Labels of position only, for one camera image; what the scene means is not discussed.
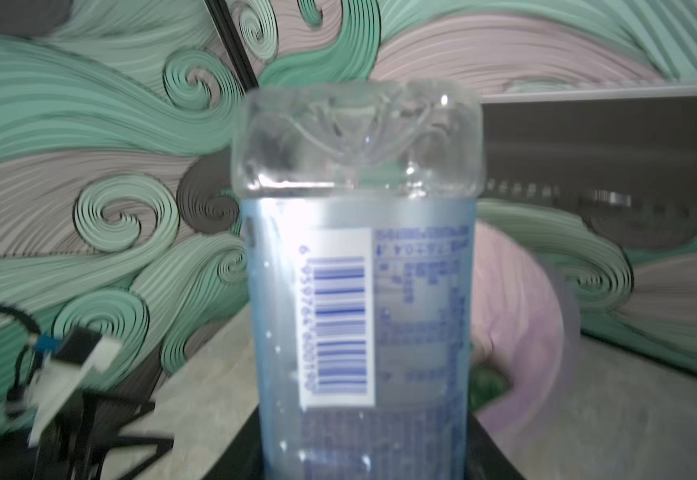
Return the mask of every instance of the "gray tabletop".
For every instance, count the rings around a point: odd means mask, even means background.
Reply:
[[[133,432],[170,433],[139,480],[200,480],[258,402],[248,307],[155,395]],[[507,452],[527,480],[697,479],[697,380],[583,340],[574,385],[544,430]],[[148,450],[109,455],[104,480]]]

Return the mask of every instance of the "patterned wallpaper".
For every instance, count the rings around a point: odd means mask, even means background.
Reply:
[[[697,81],[690,0],[228,5],[261,85]],[[247,302],[228,181],[242,89],[228,65],[202,0],[0,0],[0,303],[52,335],[120,338],[88,386],[151,392]],[[621,242],[622,225],[482,204],[574,283],[585,331],[697,372],[696,232]],[[0,316],[0,432],[30,422],[1,406],[24,341]]]

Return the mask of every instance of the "barcode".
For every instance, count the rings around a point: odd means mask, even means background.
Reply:
[[[299,249],[298,272],[301,407],[372,406],[372,235],[320,230],[308,240]]]

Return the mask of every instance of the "black pole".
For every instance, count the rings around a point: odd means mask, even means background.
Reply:
[[[236,71],[239,83],[242,85],[242,91],[246,93],[254,88],[258,88],[258,79],[255,76],[255,72],[252,71],[252,65],[250,65],[249,58],[247,58],[242,39],[239,38],[236,32],[226,0],[205,0],[205,3],[212,21],[215,22],[215,27],[218,30],[223,46],[226,47],[228,56],[231,57],[231,63]]]

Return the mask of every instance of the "upside-down water bottle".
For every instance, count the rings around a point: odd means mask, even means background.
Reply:
[[[444,81],[264,88],[232,181],[267,480],[461,480],[478,100]]]

